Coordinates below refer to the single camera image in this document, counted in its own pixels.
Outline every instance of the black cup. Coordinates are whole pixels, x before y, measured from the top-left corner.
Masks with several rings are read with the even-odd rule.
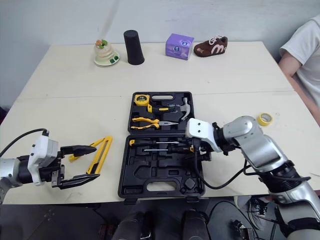
[[[141,50],[139,35],[136,30],[127,30],[123,33],[128,63],[131,65],[140,65],[145,61]]]

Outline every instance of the tool case latch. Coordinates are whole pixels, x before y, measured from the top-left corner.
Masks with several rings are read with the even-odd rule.
[[[124,200],[124,205],[135,205],[137,204],[138,198],[126,198]]]
[[[199,198],[197,196],[187,196],[185,199],[188,204],[199,202]]]

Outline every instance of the white t-shirt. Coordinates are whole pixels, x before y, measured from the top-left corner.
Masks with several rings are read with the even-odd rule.
[[[300,80],[306,95],[320,108],[320,14],[295,31],[280,48],[280,55],[285,51],[302,64],[294,78]]]

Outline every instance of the hammer head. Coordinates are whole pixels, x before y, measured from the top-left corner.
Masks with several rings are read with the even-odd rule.
[[[190,105],[188,104],[188,98],[183,98],[184,105],[180,106],[180,111],[185,112],[184,116],[181,118],[182,121],[186,120],[188,115],[190,114]]]

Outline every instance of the purple box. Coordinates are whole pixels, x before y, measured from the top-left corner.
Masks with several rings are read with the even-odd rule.
[[[165,43],[165,55],[188,60],[194,37],[172,33]]]

